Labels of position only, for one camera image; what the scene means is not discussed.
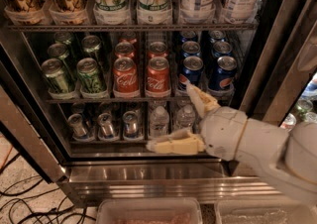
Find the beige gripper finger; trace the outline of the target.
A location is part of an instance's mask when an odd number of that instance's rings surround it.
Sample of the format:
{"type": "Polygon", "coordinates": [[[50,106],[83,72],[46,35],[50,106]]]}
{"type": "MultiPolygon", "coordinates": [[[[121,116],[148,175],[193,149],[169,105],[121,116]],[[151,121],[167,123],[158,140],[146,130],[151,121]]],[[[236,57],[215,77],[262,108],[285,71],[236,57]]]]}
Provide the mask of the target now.
{"type": "Polygon", "coordinates": [[[157,154],[196,155],[205,151],[205,144],[199,134],[177,130],[149,140],[147,149],[157,154]]]}
{"type": "Polygon", "coordinates": [[[191,83],[186,85],[186,92],[200,118],[220,107],[216,98],[191,83]]]}

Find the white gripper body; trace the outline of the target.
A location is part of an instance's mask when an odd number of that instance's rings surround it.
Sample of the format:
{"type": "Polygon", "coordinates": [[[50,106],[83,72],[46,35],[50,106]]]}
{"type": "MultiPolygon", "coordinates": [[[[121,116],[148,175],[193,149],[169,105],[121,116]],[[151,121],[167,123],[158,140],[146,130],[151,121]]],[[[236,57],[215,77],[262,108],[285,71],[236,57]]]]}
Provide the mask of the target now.
{"type": "Polygon", "coordinates": [[[225,161],[232,160],[247,120],[245,112],[227,106],[209,111],[200,123],[206,153],[225,161]]]}

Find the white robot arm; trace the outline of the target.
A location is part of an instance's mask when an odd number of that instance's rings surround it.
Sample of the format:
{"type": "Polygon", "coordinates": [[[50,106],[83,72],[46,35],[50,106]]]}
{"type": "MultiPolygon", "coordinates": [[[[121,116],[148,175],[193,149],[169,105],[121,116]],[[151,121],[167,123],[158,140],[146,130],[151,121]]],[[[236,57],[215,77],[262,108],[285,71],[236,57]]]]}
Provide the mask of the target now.
{"type": "Polygon", "coordinates": [[[302,122],[291,131],[221,106],[211,95],[187,84],[186,92],[201,122],[199,132],[177,130],[147,143],[157,154],[195,155],[206,152],[237,161],[288,197],[317,203],[317,124],[302,122]]]}

